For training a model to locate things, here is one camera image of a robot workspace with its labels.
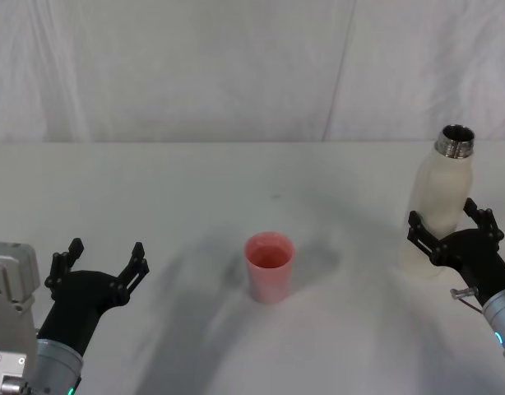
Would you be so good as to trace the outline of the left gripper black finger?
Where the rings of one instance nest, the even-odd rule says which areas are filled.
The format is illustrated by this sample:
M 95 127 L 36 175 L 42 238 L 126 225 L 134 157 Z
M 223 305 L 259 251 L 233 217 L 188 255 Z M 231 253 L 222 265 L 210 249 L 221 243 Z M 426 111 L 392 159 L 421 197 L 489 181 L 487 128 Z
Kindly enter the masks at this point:
M 138 287 L 149 271 L 143 244 L 142 242 L 136 242 L 127 266 L 110 283 L 109 288 L 113 306 L 126 305 L 130 300 L 131 293 Z
M 75 238 L 68 246 L 67 251 L 53 253 L 49 275 L 46 277 L 44 285 L 48 289 L 55 289 L 71 271 L 83 251 L 84 244 L 81 238 Z

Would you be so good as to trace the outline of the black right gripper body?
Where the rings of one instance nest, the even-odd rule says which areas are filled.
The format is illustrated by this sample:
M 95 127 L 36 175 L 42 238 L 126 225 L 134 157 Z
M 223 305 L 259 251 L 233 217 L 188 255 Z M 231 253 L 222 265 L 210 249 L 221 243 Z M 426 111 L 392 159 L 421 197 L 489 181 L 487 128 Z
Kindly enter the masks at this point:
M 459 230 L 441 239 L 434 252 L 434 265 L 457 271 L 464 282 L 477 289 L 480 305 L 505 290 L 505 262 L 499 247 L 479 229 Z

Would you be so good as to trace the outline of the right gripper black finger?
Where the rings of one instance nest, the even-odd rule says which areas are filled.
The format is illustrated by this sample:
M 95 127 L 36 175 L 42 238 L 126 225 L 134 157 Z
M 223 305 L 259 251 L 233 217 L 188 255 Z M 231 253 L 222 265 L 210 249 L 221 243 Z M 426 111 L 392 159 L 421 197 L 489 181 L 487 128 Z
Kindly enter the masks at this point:
M 417 211 L 410 212 L 408 225 L 407 239 L 424 253 L 434 266 L 444 266 L 447 263 L 447 245 L 426 229 Z
M 495 249 L 499 249 L 499 243 L 504 239 L 504 233 L 498 228 L 498 223 L 490 208 L 479 208 L 471 197 L 466 199 L 464 213 L 477 225 Z

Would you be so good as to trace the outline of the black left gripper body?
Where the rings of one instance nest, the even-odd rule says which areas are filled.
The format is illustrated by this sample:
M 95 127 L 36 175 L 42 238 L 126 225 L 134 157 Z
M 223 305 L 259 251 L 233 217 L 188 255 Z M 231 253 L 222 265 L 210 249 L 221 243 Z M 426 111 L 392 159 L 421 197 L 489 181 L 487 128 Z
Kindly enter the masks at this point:
M 94 271 L 48 276 L 53 306 L 38 332 L 40 340 L 62 343 L 86 353 L 102 315 L 128 303 L 128 289 L 117 277 Z

